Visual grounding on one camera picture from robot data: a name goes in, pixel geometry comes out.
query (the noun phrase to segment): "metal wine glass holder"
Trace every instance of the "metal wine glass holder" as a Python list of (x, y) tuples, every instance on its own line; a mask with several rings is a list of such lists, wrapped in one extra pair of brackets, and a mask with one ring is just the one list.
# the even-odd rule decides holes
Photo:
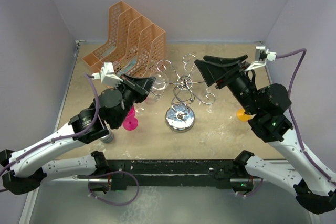
[[(196, 57), (193, 54), (187, 54), (183, 56), (182, 62), (184, 63), (184, 70), (186, 70), (186, 74), (180, 76), (176, 69), (174, 68), (173, 64), (169, 60), (160, 60), (156, 64), (156, 68), (159, 72), (165, 72), (167, 67), (165, 64), (168, 64), (172, 67), (173, 71), (177, 76), (176, 82), (167, 82), (168, 84), (176, 85), (173, 89), (174, 98), (172, 99), (171, 106), (167, 110), (165, 115), (165, 121), (167, 126), (176, 132), (186, 132), (190, 130), (194, 123), (195, 123), (195, 113), (194, 111), (188, 106), (192, 104), (196, 99), (199, 103), (203, 103), (206, 105), (211, 105), (216, 101), (216, 97), (214, 94), (209, 92), (208, 87), (206, 87), (205, 99), (196, 95), (193, 90), (192, 86), (194, 84), (204, 83), (205, 81), (193, 81), (191, 78), (191, 74), (193, 71), (196, 70), (196, 65), (194, 64)], [(188, 64), (193, 64), (192, 68), (188, 72), (186, 66)], [(179, 97), (181, 92), (187, 92), (189, 96), (187, 99), (182, 100)]]

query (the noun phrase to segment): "round metal base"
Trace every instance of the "round metal base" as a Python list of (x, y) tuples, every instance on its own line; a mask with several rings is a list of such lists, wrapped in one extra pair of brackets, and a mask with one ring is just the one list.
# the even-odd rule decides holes
[(172, 108), (169, 108), (166, 113), (166, 124), (168, 127), (175, 132), (186, 132), (190, 130), (195, 123), (195, 114), (194, 111), (187, 106), (187, 111), (185, 111), (184, 105), (175, 105), (174, 111)]

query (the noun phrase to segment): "beige table surface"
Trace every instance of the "beige table surface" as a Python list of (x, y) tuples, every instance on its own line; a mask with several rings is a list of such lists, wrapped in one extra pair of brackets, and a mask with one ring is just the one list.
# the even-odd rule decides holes
[[(90, 73), (82, 57), (96, 49), (99, 44), (83, 44), (73, 71), (71, 83), (61, 115), (59, 127), (69, 119), (87, 108), (93, 101), (93, 94), (83, 73)], [(204, 55), (235, 58), (249, 55), (252, 62), (255, 45), (252, 44), (167, 44), (166, 58), (173, 62), (182, 74), (182, 57), (194, 54), (201, 59)], [(258, 88), (269, 84), (264, 68), (256, 71)], [(167, 72), (169, 81), (176, 81), (172, 71)], [(198, 70), (193, 76), (195, 81), (202, 80)], [(95, 81), (98, 93), (104, 89), (100, 81)], [(228, 88), (210, 92), (216, 95), (213, 105), (194, 102), (190, 107), (194, 110), (196, 120), (188, 132), (176, 133), (165, 124), (165, 113), (173, 99), (173, 85), (165, 90), (155, 104), (136, 104), (136, 117), (139, 126), (134, 131), (126, 131), (123, 127), (114, 130), (115, 139), (104, 144), (96, 140), (84, 147), (72, 150), (59, 158), (84, 156), (98, 150), (107, 159), (232, 159), (242, 150), (248, 150), (262, 158), (283, 158), (275, 149), (257, 138), (248, 123), (241, 122), (236, 112), (241, 108)], [(205, 84), (194, 84), (198, 94), (204, 93)]]

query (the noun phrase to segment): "gray wall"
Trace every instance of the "gray wall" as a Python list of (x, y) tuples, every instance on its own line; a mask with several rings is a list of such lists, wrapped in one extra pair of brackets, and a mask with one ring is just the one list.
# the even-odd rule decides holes
[[(335, 17), (336, 0), (289, 0), (267, 38), (267, 44), (279, 54), (307, 48), (293, 86), (293, 112), (303, 140), (334, 171)], [(298, 59), (296, 56), (269, 64), (273, 81), (288, 86)], [(335, 223), (336, 213), (324, 218), (325, 223)]]
[[(55, 0), (76, 39), (107, 37), (119, 0)], [(124, 0), (167, 31), (168, 41), (265, 40), (287, 0)]]
[[(0, 150), (53, 131), (74, 50), (53, 0), (0, 0)], [(25, 199), (1, 193), (0, 222), (18, 223)]]

